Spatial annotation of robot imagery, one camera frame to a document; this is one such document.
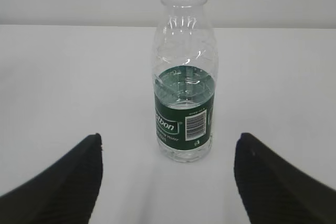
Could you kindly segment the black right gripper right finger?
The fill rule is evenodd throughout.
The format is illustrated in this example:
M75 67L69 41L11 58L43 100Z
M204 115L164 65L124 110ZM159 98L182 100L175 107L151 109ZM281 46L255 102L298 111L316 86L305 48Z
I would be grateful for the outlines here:
M335 190L250 133L236 143L234 177L250 223L335 223Z

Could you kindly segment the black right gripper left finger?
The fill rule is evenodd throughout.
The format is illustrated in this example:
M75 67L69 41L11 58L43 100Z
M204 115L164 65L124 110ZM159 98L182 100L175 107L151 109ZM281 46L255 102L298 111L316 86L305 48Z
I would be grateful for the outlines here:
M89 223L102 178L102 138L96 133L2 195L1 223Z

